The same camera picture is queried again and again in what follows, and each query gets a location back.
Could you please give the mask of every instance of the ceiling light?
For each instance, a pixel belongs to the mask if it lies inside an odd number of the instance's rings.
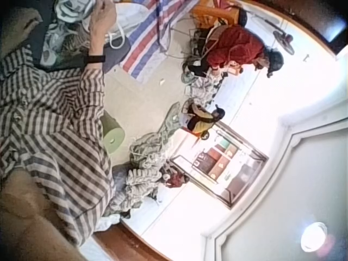
[[[301,237],[301,247],[305,252],[318,250],[325,242],[327,228],[324,223],[316,222],[309,225]]]

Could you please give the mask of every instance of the plaid shirt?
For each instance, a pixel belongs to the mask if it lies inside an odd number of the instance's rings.
[[[81,245],[114,193],[102,144],[103,73],[46,73],[32,61],[29,46],[1,61],[1,181],[15,167],[27,170],[53,203],[65,236]]]

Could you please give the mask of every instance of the wristwatch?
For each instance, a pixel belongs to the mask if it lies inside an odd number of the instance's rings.
[[[98,64],[105,62],[105,55],[88,55],[85,57],[86,64]]]

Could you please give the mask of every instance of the green bucket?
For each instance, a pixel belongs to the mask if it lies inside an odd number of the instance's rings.
[[[109,154],[114,153],[125,140],[125,131],[105,110],[101,117],[103,125],[103,143]]]

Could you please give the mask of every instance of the striped tarp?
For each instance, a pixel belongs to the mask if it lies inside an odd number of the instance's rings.
[[[132,48],[121,67],[144,83],[166,58],[170,43],[170,27],[182,18],[198,0],[135,0],[145,5],[150,14],[128,37]]]

